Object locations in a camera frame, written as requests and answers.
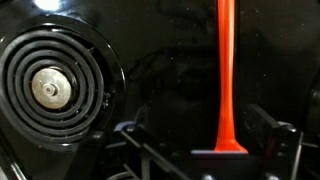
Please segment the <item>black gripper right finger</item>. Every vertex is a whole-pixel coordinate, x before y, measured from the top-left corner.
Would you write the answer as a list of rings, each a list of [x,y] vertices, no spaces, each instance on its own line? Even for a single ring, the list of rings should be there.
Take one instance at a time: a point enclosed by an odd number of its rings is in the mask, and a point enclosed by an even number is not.
[[[249,104],[245,127],[263,151],[266,180],[296,180],[304,134],[294,125],[275,120],[257,104]]]

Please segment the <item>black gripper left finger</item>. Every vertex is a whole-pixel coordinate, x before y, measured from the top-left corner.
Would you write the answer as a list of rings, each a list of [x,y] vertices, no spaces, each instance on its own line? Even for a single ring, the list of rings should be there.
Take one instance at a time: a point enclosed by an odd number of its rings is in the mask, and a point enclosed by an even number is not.
[[[125,141],[123,166],[134,180],[190,180],[188,156],[174,146],[159,141],[132,121],[119,123],[114,132]]]

